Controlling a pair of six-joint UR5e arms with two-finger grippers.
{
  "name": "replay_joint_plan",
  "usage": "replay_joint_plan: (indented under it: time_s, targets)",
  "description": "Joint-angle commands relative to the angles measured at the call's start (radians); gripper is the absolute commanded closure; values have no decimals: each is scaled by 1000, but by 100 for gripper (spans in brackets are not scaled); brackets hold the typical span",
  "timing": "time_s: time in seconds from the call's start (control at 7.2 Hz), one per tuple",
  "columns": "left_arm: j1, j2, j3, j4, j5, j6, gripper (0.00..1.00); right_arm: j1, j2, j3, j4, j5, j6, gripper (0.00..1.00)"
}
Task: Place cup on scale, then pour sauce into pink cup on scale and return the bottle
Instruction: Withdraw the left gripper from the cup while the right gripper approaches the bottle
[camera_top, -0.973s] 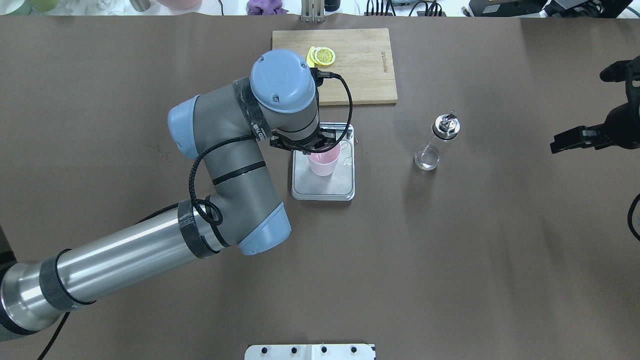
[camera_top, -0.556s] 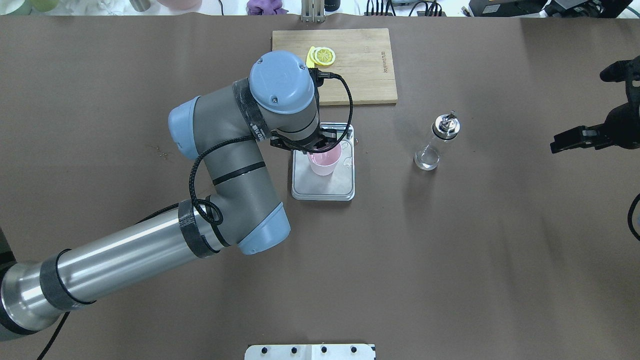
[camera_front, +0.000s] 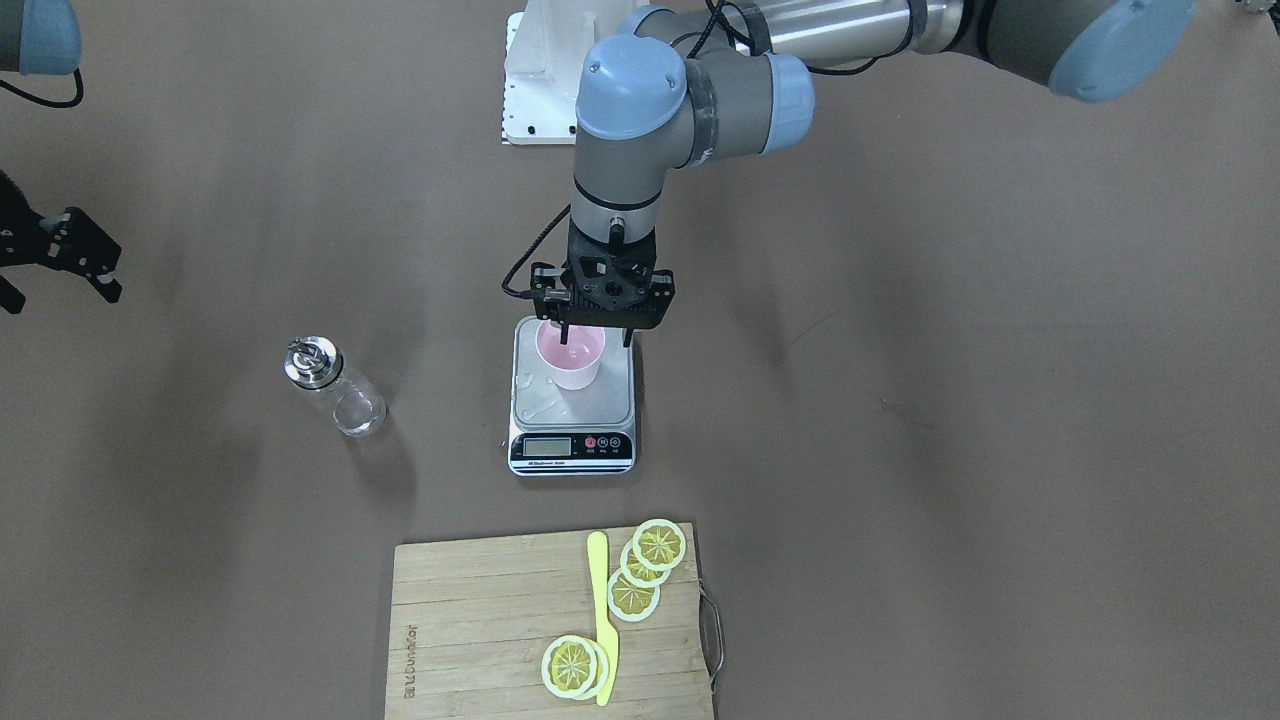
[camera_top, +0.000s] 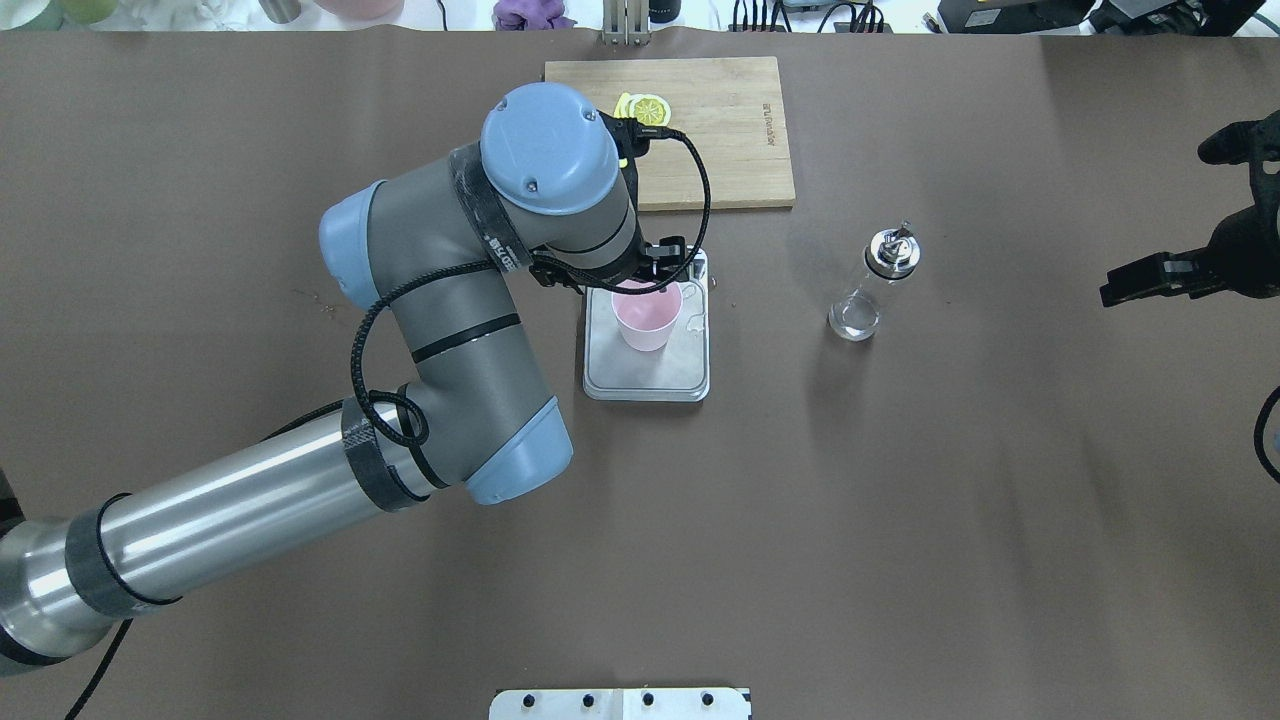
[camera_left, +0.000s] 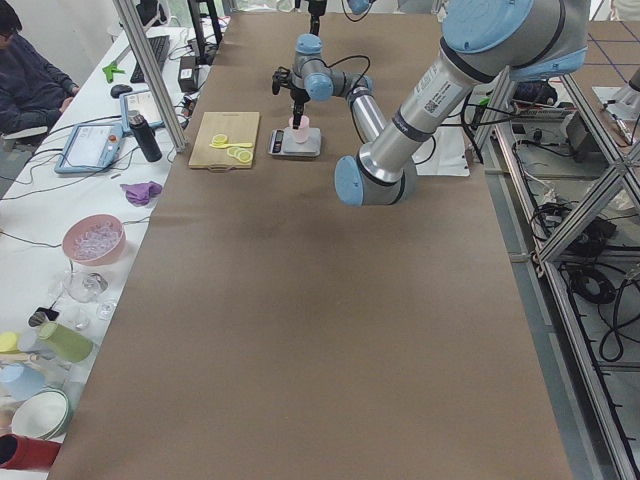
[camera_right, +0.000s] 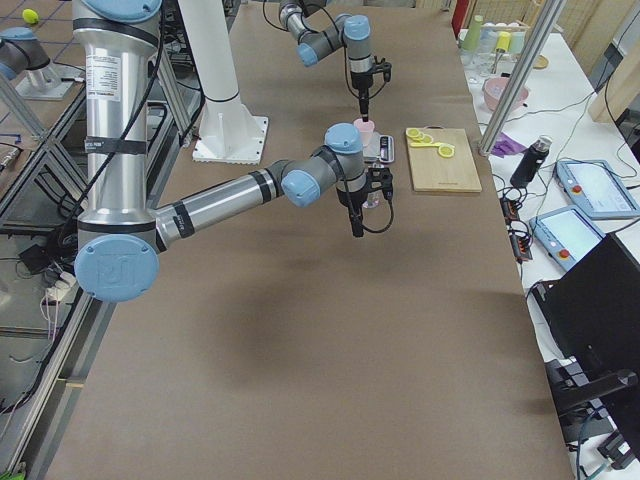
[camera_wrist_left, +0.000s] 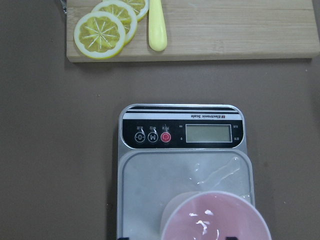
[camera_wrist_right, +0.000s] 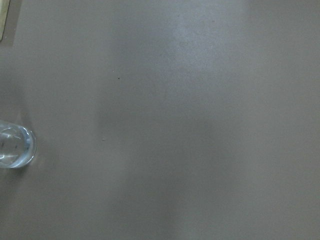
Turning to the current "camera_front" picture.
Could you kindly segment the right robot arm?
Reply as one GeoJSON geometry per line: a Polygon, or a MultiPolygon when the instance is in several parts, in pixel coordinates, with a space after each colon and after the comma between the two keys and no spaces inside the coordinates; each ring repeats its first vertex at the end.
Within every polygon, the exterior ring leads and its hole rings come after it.
{"type": "MultiPolygon", "coordinates": [[[[1,3],[1,70],[23,76],[69,76],[76,95],[55,101],[3,81],[3,90],[41,108],[69,109],[84,99],[81,73],[81,28],[69,1],[1,3]]],[[[115,278],[120,245],[86,211],[67,208],[44,217],[29,205],[8,176],[1,176],[1,265],[38,265],[67,272],[90,283],[106,302],[116,304],[115,278]]]]}

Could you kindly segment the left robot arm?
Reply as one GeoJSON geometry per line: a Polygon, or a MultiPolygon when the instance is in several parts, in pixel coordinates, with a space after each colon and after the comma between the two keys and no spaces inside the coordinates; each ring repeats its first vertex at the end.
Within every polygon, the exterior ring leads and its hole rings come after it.
{"type": "Polygon", "coordinates": [[[559,327],[617,328],[623,346],[676,293],[657,264],[669,170],[799,143],[819,76],[852,77],[904,53],[960,53],[1060,97],[1107,102],[1176,47],[1190,1],[709,1],[644,5],[586,50],[575,99],[573,193],[556,215],[566,259],[534,263],[503,293],[559,327]]]}

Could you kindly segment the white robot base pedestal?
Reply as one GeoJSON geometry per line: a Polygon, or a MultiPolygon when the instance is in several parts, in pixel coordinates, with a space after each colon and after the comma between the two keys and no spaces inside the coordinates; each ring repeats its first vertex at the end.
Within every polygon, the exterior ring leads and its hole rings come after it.
{"type": "Polygon", "coordinates": [[[575,143],[582,60],[636,6],[636,1],[529,1],[509,15],[500,115],[504,143],[575,143]]]}

